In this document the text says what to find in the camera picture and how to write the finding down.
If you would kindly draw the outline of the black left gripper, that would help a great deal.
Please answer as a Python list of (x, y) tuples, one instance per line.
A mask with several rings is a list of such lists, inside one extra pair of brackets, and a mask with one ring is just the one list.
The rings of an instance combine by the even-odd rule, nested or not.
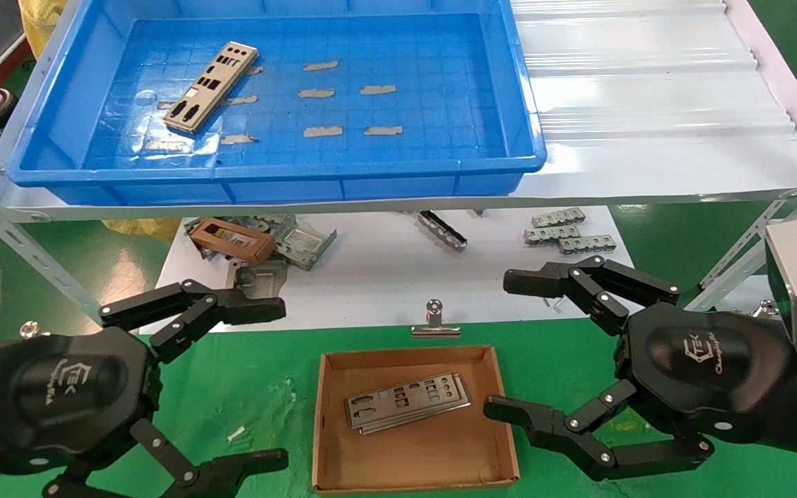
[[(250, 476), (285, 470), (282, 448), (192, 465), (149, 421), (162, 389), (158, 363), (173, 362), (215, 325), (285, 316), (281, 297), (251, 299), (237, 288), (186, 279), (102, 306), (99, 317), (109, 328), (96, 334), (1, 343), (0, 474), (69, 465), (42, 496), (122, 497), (86, 480), (136, 442), (173, 477), (162, 497), (235, 497)], [(165, 318), (170, 322), (152, 335), (149, 348), (126, 332)]]

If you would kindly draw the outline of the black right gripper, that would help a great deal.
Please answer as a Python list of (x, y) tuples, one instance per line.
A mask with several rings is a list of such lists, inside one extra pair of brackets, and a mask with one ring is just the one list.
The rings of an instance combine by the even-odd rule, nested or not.
[[(677, 308), (677, 286), (603, 256), (509, 269), (504, 291), (567, 297), (608, 336), (623, 334), (616, 374), (627, 380), (569, 415), (486, 398), (487, 419), (521, 427), (531, 447), (563, 454), (594, 481), (695, 470), (714, 454), (699, 433), (797, 453), (797, 353), (778, 320)], [(620, 297), (645, 309), (632, 315)], [(672, 439), (599, 441), (595, 432), (629, 406)]]

